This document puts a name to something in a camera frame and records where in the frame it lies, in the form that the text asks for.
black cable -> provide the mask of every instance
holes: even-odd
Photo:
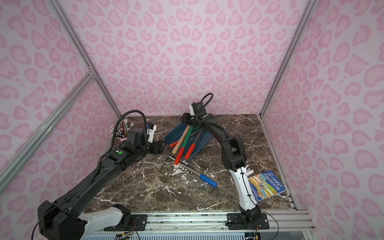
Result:
[[[270,239],[270,240],[274,240],[276,237],[277,237],[277,234],[279,233],[279,223],[276,221],[276,219],[271,215],[271,214],[269,214],[268,212],[263,212],[263,213],[266,213],[266,214],[268,214],[269,216],[271,216],[271,218],[273,218],[274,220],[275,220],[275,222],[276,222],[276,224],[277,224],[277,232],[276,232],[276,235],[272,238],[272,239]]]
[[[241,174],[244,176],[244,172],[243,172],[243,170],[240,168],[240,171],[241,171]],[[251,202],[255,205],[255,207],[256,207],[256,204],[253,202],[253,200],[252,200],[252,198],[251,198],[251,195],[249,194],[249,192],[248,192],[248,189],[247,189],[247,185],[245,184],[245,181],[244,181],[244,177],[242,177],[242,179],[243,179],[243,182],[244,182],[244,186],[245,186],[245,190],[247,191],[247,194],[248,194],[248,197],[249,197],[249,199],[251,200]],[[266,213],[266,214],[268,214],[269,216],[271,216],[271,218],[273,218],[274,220],[275,220],[275,222],[276,222],[276,224],[277,224],[277,232],[276,232],[276,235],[272,238],[272,239],[270,239],[270,240],[273,240],[273,239],[275,239],[276,237],[277,237],[277,234],[279,233],[279,223],[276,221],[276,219],[271,215],[271,214],[269,214],[268,212],[263,212],[263,213]]]
[[[245,190],[247,191],[247,196],[249,197],[249,199],[251,200],[251,202],[255,205],[255,207],[257,207],[257,204],[253,202],[251,196],[248,192],[248,189],[247,189],[247,185],[245,184],[245,181],[244,181],[244,172],[243,170],[240,168],[240,171],[241,171],[241,175],[242,175],[242,179],[243,179],[243,182],[244,182],[244,186],[245,186]]]
[[[200,111],[202,111],[202,109],[205,108],[205,107],[208,105],[208,103],[212,100],[212,98],[214,97],[214,94],[213,94],[213,93],[208,93],[208,94],[206,94],[200,101],[202,102],[202,101],[203,101],[207,96],[209,96],[209,95],[211,95],[211,97],[210,97],[209,100],[208,100],[208,101],[207,101],[207,102],[206,102],[206,103],[205,103],[205,104],[204,104],[204,105],[197,111],[197,113],[195,113],[196,116],[199,115]],[[200,119],[198,119],[198,118],[196,118],[196,120],[199,121],[199,122],[205,122],[205,123],[208,123],[208,124],[215,125],[215,126],[219,127],[221,130],[224,131],[225,136],[229,139],[229,137],[228,137],[227,134],[226,134],[226,130],[225,130],[224,127],[222,127],[221,125],[216,124],[216,123],[214,123],[214,122],[209,122],[209,121],[200,120]],[[255,207],[257,207],[257,204],[254,203],[253,200],[252,200],[252,198],[251,198],[252,195],[250,195],[249,192],[248,192],[247,185],[246,185],[245,180],[244,180],[244,172],[243,172],[243,170],[242,170],[241,168],[240,168],[240,170],[241,170],[241,174],[242,174],[242,179],[243,179],[243,182],[244,182],[245,190],[247,191],[247,195],[248,195],[249,199],[251,200],[251,202],[255,205]],[[276,235],[271,239],[271,240],[273,240],[273,239],[275,239],[275,238],[277,237],[277,234],[279,233],[279,223],[278,223],[278,222],[276,221],[276,219],[275,219],[271,214],[269,214],[268,212],[263,212],[263,213],[266,213],[266,214],[268,214],[269,216],[271,216],[271,218],[273,218],[273,219],[275,220],[276,224],[277,224],[277,232],[276,232]]]
[[[141,239],[140,239],[140,236],[139,236],[139,234],[138,234],[138,232],[136,231],[136,229],[134,229],[134,230],[135,230],[137,236],[139,237],[139,240],[141,240]]]
[[[61,204],[65,203],[66,201],[68,201],[69,199],[71,199],[72,197],[74,197],[75,195],[77,195],[79,192],[81,192],[83,189],[85,189],[87,186],[89,185],[89,183],[87,183],[82,189],[78,190],[77,193],[73,194],[72,196],[70,196],[69,198],[65,199],[63,202],[61,202],[60,204],[58,205],[55,205],[53,208],[51,208],[50,210],[48,210],[36,223],[35,227],[33,228],[32,230],[32,236],[31,236],[31,240],[33,240],[33,234],[37,228],[37,225],[39,225],[39,222],[45,217],[45,215],[47,215],[50,211],[52,211],[53,209],[57,208],[58,206],[60,206]]]
[[[208,101],[197,111],[197,113],[195,113],[196,116],[199,115],[199,113],[209,104],[209,102],[212,100],[212,98],[214,97],[214,94],[213,93],[207,93],[201,100],[200,102],[204,101],[204,99],[206,97],[208,97],[209,95],[211,95],[211,97],[208,99]]]
[[[208,101],[201,107],[201,108],[199,108],[199,110],[197,111],[197,113],[195,113],[195,116],[199,116],[199,113],[209,104],[209,102],[212,100],[212,98],[214,97],[214,94],[213,93],[207,93],[200,101],[202,102],[202,101],[204,101],[204,99],[206,98],[206,97],[208,97],[208,96],[211,96],[209,99],[208,99]],[[223,126],[221,126],[220,124],[217,124],[217,123],[214,123],[214,122],[209,122],[209,121],[205,121],[205,120],[201,120],[201,119],[198,119],[198,118],[196,118],[196,120],[198,121],[198,122],[205,122],[205,123],[208,123],[208,124],[211,124],[211,125],[214,125],[214,126],[216,126],[216,127],[218,127],[218,128],[220,128],[221,130],[223,130],[223,132],[224,132],[224,134],[225,134],[225,136],[226,136],[226,138],[228,138],[228,140],[229,140],[229,137],[228,137],[228,135],[227,135],[227,133],[226,133],[226,130],[225,130],[225,128],[223,127]]]
[[[136,231],[136,229],[133,229],[133,230],[136,232],[137,236],[139,237],[139,240],[141,240],[138,232]],[[131,236],[126,236],[126,237],[122,238],[121,240],[126,240],[126,239],[129,239],[130,237]]]
[[[117,122],[115,124],[115,128],[113,129],[111,145],[109,146],[109,149],[106,151],[106,153],[104,153],[103,155],[101,155],[101,157],[99,157],[99,159],[97,161],[96,169],[93,171],[93,174],[90,177],[90,179],[88,180],[88,183],[91,183],[95,179],[95,177],[100,173],[101,161],[103,160],[105,155],[107,155],[107,153],[113,148],[113,145],[115,144],[116,133],[118,131],[120,122],[124,119],[125,116],[127,116],[128,114],[131,114],[131,113],[139,113],[143,117],[144,129],[145,129],[145,131],[147,131],[147,120],[145,118],[144,113],[142,113],[141,111],[139,111],[139,110],[130,110],[130,111],[124,113],[123,115],[121,115],[121,117],[117,120]]]

green handle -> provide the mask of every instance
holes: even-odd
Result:
[[[194,129],[193,127],[190,127],[190,128],[189,128],[189,130],[188,130],[188,132],[187,132],[187,135],[185,136],[185,139],[184,139],[184,142],[183,142],[182,147],[185,148],[185,146],[187,145],[187,142],[188,142],[188,140],[189,140],[189,136],[191,135],[193,129]]]

blue handle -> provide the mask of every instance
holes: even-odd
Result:
[[[214,187],[217,187],[217,182],[213,181],[212,179],[210,179],[209,177],[203,175],[203,174],[200,174],[200,178],[204,180],[204,182],[208,182],[210,185],[214,186]]]

red-handled tool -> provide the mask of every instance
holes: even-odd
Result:
[[[199,140],[202,132],[203,132],[203,130],[200,130],[199,133],[197,134],[195,140],[193,141],[192,145],[189,147],[188,152],[186,153],[186,155],[184,157],[185,159],[189,159],[189,157],[191,156],[193,150],[195,149],[196,143]]]
[[[193,137],[197,134],[198,132],[194,132],[192,133],[189,137]],[[176,144],[178,143],[178,140],[176,142],[173,142],[169,145],[170,148],[174,148],[176,146]]]
[[[179,162],[180,162],[180,159],[181,159],[181,156],[183,155],[183,152],[184,152],[184,149],[185,149],[185,146],[187,145],[187,142],[188,142],[188,139],[191,135],[191,132],[193,131],[193,127],[190,127],[189,130],[188,130],[188,133],[187,135],[185,136],[185,139],[184,139],[184,142],[183,142],[183,145],[181,146],[180,150],[179,150],[179,153],[176,157],[176,160],[175,160],[175,165],[178,165]]]

blue-handled screwdriver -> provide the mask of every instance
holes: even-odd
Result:
[[[209,177],[205,176],[204,174],[200,174],[200,173],[196,172],[196,171],[193,170],[192,168],[187,167],[187,166],[186,166],[184,163],[182,163],[182,162],[179,162],[179,164],[180,164],[182,167],[184,167],[184,168],[190,170],[191,172],[193,172],[193,173],[199,175],[199,177],[200,177],[204,182],[207,182],[208,184],[210,184],[210,185],[212,185],[212,186],[214,186],[214,187],[217,187],[217,182],[213,181],[213,180],[210,179]]]

